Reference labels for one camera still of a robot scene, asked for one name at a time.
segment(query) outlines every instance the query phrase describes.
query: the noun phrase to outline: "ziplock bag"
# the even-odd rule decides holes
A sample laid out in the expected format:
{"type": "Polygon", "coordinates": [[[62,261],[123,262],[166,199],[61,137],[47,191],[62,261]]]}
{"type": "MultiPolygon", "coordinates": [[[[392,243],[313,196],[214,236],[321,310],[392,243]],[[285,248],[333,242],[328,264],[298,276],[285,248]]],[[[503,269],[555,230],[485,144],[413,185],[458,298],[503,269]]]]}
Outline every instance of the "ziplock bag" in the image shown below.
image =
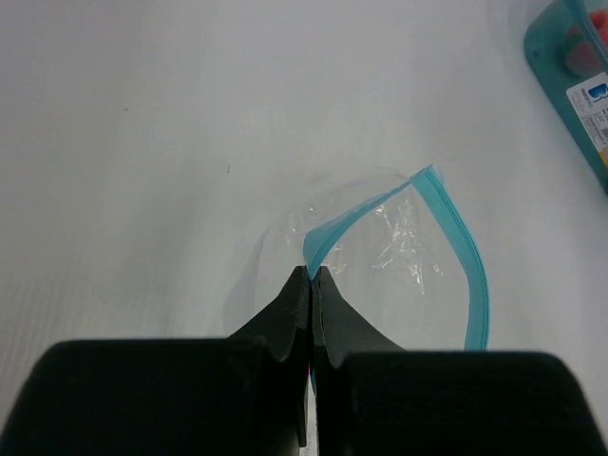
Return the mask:
{"type": "Polygon", "coordinates": [[[405,349],[484,349],[489,296],[475,242],[437,172],[328,186],[259,238],[224,307],[231,333],[272,301],[294,266],[321,265],[373,326],[405,349]]]}

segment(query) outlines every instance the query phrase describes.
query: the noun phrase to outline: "transparent plastic bag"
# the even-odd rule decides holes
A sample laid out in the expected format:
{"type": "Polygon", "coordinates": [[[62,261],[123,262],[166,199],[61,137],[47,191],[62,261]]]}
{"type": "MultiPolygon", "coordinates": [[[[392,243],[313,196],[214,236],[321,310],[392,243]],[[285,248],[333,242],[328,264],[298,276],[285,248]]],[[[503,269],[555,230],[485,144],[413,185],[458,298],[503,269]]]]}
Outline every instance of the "transparent plastic bag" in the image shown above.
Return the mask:
{"type": "Polygon", "coordinates": [[[406,349],[483,349],[488,292],[475,243],[426,168],[321,189],[260,237],[224,308],[232,332],[270,302],[294,266],[323,264],[341,294],[406,349]]]}

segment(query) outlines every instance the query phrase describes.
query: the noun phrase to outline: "blue logo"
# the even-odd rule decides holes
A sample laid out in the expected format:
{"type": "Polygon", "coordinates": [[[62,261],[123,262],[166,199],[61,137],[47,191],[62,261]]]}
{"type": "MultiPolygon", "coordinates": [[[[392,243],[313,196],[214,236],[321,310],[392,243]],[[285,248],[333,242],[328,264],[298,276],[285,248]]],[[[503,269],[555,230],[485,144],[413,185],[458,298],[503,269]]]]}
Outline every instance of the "blue logo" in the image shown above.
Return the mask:
{"type": "Polygon", "coordinates": [[[597,103],[599,100],[608,98],[608,85],[600,84],[597,87],[593,87],[587,90],[587,93],[594,99],[593,102],[597,103]]]}

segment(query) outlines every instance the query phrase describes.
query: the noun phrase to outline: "red fruit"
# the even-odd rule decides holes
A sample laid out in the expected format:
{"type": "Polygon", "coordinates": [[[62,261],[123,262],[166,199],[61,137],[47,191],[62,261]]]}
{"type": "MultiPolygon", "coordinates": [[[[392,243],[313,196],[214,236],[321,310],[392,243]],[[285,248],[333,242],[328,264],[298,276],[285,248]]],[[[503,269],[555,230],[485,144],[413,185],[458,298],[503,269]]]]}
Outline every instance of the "red fruit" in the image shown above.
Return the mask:
{"type": "MultiPolygon", "coordinates": [[[[608,9],[598,9],[589,14],[591,22],[599,32],[604,45],[608,46],[608,9]]],[[[593,76],[602,71],[598,57],[584,39],[578,25],[566,34],[564,62],[578,76],[593,76]]]]}

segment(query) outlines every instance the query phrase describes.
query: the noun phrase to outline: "teal plastic basket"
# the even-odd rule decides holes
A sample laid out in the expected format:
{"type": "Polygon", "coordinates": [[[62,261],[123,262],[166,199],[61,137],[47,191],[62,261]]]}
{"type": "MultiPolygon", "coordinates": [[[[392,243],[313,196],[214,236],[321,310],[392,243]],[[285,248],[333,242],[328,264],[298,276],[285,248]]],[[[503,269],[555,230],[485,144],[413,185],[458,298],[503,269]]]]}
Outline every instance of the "teal plastic basket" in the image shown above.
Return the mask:
{"type": "Polygon", "coordinates": [[[523,47],[526,60],[547,97],[608,193],[608,99],[589,95],[589,92],[597,93],[594,89],[608,90],[608,85],[604,87],[608,82],[608,76],[604,75],[604,71],[608,71],[608,49],[589,17],[589,13],[606,8],[608,0],[555,0],[528,28],[523,47]],[[582,38],[603,67],[603,71],[598,68],[596,75],[577,76],[564,63],[566,34],[574,25],[579,26],[582,38]],[[577,108],[573,106],[575,97],[582,103],[577,108]],[[604,106],[605,131],[601,118],[604,106]]]}

